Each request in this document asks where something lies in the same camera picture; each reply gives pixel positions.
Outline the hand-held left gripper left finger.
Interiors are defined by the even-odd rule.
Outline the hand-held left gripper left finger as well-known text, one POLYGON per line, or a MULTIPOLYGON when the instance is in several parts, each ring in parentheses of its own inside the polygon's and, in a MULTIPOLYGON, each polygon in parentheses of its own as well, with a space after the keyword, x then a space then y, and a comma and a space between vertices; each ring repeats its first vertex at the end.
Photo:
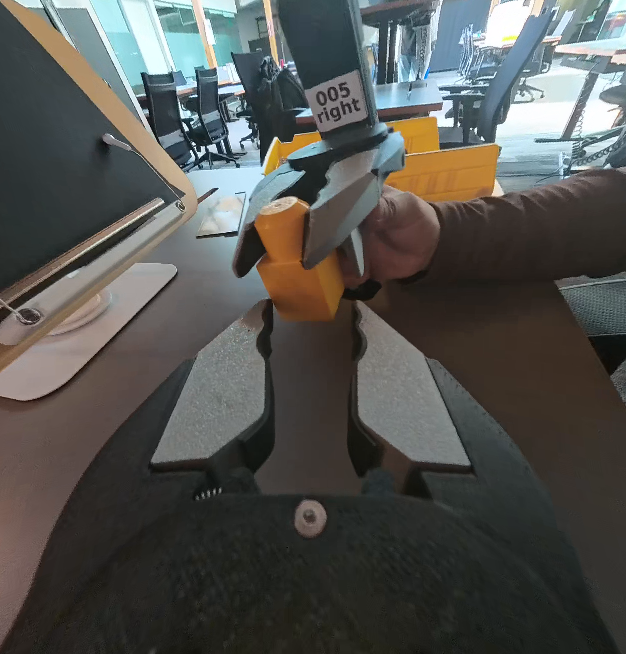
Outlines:
POLYGON ((257 302, 194 358, 150 466, 256 473, 275 444, 270 369, 273 303, 257 302))

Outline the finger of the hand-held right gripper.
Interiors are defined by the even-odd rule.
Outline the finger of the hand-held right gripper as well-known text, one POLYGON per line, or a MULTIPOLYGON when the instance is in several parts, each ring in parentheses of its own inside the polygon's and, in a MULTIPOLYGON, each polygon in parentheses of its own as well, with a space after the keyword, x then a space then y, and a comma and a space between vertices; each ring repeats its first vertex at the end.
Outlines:
POLYGON ((266 176, 252 191, 249 204, 238 231, 233 255, 233 273, 245 277, 267 252, 255 226, 261 209, 274 200, 295 196, 313 202, 319 193, 319 173, 298 171, 291 166, 280 166, 266 176))
POLYGON ((327 184, 309 208, 302 266, 312 269, 342 248, 353 270, 365 269, 359 226, 376 207, 383 186, 379 153, 357 153, 331 164, 327 184))

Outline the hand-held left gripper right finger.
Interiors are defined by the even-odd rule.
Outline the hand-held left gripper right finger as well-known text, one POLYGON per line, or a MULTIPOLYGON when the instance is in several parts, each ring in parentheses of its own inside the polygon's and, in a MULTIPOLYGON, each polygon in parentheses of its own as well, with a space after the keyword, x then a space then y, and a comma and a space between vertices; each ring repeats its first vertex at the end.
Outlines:
POLYGON ((347 448, 364 485, 422 486, 471 461, 425 355, 365 303, 352 308, 347 448))

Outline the yellow block with peg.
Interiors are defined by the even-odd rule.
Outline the yellow block with peg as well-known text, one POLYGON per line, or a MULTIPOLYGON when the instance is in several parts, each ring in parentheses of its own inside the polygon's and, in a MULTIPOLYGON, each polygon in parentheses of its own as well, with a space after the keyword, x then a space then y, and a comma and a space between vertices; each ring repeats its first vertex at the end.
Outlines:
POLYGON ((336 250, 312 269, 302 266, 309 205, 287 196, 261 209, 254 225, 266 253, 257 270, 276 311, 286 321, 334 320, 344 291, 336 250))

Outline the yellow storage bin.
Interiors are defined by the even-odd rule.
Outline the yellow storage bin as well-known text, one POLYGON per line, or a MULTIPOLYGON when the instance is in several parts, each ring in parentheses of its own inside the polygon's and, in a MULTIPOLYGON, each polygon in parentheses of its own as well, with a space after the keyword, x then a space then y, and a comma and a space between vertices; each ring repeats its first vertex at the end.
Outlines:
MULTIPOLYGON (((389 184, 427 201, 472 200, 494 191, 498 146, 441 151, 433 117, 348 127, 324 136, 297 135, 289 143, 276 138, 268 150, 264 178, 280 166, 291 166, 319 173, 320 192, 331 164, 357 153, 382 156, 382 187, 389 184)), ((316 200, 304 202, 311 206, 316 200)))

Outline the person's right forearm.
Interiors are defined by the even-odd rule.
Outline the person's right forearm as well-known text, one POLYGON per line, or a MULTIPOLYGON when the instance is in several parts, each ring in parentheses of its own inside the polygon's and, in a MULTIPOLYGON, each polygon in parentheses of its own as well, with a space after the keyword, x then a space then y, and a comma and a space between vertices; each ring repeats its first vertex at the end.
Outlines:
POLYGON ((440 236, 406 282, 557 281, 626 273, 626 168, 500 197, 432 203, 440 236))

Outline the person's right hand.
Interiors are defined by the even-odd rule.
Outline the person's right hand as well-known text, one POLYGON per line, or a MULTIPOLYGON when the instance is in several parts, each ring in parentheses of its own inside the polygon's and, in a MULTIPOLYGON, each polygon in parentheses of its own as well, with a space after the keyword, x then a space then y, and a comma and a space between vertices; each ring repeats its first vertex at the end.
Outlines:
POLYGON ((346 289, 357 289, 369 280, 405 280, 426 270, 439 244, 440 219, 435 205, 386 185, 360 233, 363 274, 356 273, 346 254, 339 255, 346 289))

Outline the glossy rectangular plate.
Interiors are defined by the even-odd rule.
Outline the glossy rectangular plate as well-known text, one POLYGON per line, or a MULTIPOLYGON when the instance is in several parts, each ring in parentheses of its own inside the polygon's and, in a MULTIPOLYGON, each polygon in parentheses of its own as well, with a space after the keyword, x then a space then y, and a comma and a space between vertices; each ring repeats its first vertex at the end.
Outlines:
POLYGON ((246 192, 226 194, 215 189, 215 192, 199 203, 198 214, 201 215, 201 222, 196 238, 209 239, 238 235, 245 200, 246 192))

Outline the tall standing desk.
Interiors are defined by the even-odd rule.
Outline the tall standing desk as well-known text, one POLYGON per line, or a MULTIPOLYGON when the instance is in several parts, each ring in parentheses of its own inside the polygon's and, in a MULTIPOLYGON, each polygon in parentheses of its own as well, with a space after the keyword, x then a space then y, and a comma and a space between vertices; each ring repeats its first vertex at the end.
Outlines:
POLYGON ((376 84, 398 81, 401 25, 418 26, 430 23, 430 65, 437 43, 442 1, 360 1, 360 4, 363 25, 378 29, 375 53, 376 84))

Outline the office chair with jacket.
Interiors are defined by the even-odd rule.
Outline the office chair with jacket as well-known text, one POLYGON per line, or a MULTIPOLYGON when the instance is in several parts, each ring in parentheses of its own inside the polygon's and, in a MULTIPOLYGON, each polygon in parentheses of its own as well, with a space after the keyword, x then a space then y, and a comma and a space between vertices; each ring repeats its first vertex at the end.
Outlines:
POLYGON ((256 107, 256 91, 259 82, 259 68, 262 59, 266 57, 258 52, 233 53, 232 58, 236 71, 245 90, 246 99, 250 105, 253 119, 257 124, 253 109, 256 107))

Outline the black mesh office chair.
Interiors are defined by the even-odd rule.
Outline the black mesh office chair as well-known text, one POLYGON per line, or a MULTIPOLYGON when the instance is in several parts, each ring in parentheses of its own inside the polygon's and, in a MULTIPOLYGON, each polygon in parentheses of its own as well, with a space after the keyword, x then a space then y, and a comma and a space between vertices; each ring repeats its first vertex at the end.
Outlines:
POLYGON ((204 150, 210 168, 213 161, 240 168, 240 156, 232 152, 227 122, 220 109, 217 71, 198 67, 194 72, 197 84, 197 121, 191 128, 194 145, 198 152, 204 150))
POLYGON ((182 122, 173 73, 142 72, 141 78, 148 122, 156 140, 180 169, 193 169, 199 159, 182 122))

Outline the black high-back office chair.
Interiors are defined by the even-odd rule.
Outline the black high-back office chair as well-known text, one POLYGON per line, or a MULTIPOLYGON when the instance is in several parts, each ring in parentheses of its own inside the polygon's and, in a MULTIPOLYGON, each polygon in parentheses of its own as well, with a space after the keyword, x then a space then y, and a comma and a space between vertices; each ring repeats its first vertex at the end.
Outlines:
POLYGON ((526 64, 546 36, 552 15, 530 16, 495 74, 471 84, 439 86, 443 100, 452 103, 452 127, 439 127, 440 150, 496 141, 526 64))

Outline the wooden book stand black panel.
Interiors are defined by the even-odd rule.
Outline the wooden book stand black panel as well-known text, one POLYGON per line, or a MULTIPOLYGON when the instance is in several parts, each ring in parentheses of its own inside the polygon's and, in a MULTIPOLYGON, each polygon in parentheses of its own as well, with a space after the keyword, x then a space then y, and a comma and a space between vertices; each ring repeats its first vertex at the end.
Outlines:
POLYGON ((0 398, 55 392, 177 274, 186 174, 60 32, 0 1, 0 398))

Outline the grey mesh office chair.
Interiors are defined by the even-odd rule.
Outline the grey mesh office chair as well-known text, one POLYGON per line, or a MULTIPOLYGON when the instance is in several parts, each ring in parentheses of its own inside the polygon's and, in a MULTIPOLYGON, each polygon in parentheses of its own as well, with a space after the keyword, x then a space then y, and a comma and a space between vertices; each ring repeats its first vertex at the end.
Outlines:
POLYGON ((560 287, 606 372, 613 375, 626 360, 626 277, 560 287))

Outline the long wooden desk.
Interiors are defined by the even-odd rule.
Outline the long wooden desk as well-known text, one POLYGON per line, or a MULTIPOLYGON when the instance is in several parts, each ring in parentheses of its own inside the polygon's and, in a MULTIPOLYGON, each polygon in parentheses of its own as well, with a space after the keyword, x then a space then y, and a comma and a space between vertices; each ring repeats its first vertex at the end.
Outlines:
POLYGON ((562 134, 557 139, 549 140, 551 143, 567 143, 574 140, 573 132, 580 125, 580 120, 599 76, 606 73, 613 65, 626 66, 626 38, 609 38, 559 45, 555 48, 554 54, 563 57, 562 66, 587 72, 562 134))

